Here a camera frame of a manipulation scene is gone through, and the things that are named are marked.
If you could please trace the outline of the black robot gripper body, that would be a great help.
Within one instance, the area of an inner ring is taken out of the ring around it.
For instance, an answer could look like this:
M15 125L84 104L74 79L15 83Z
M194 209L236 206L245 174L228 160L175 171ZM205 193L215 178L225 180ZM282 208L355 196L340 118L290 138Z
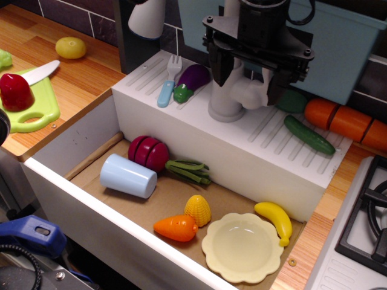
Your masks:
M314 14L291 21L289 8L290 1L240 1L238 15L206 16L203 25L228 44L232 56L273 71L289 69L290 83L302 82L314 59L313 34L295 26L309 23ZM203 44L207 48L206 34Z

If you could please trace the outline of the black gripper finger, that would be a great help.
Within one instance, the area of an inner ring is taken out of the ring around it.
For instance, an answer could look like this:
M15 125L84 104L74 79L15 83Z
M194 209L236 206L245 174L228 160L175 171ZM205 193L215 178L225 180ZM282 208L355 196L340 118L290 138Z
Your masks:
M227 50L209 45L209 64L213 80L219 86L223 86L233 70L234 57Z
M267 88L267 106L276 105L286 93L291 82L292 72L289 69L265 69L265 86Z

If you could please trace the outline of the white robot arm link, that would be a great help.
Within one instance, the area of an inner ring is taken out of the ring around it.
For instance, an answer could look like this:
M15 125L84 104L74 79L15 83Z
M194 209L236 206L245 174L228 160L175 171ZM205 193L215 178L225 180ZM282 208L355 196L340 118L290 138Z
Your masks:
M129 17L129 30L147 40L159 39L163 32L165 11L165 0L140 1L135 4Z

